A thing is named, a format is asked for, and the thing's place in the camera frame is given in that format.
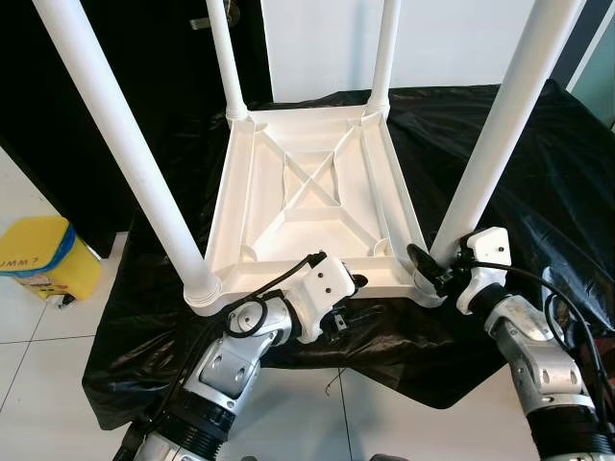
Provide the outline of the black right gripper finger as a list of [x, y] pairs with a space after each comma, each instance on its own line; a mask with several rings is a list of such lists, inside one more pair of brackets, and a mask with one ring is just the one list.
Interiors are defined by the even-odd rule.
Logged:
[[429, 282], [433, 288], [444, 288], [447, 285], [447, 269], [436, 263], [421, 246], [417, 243], [408, 243], [406, 252], [413, 260], [414, 271], [418, 276]]

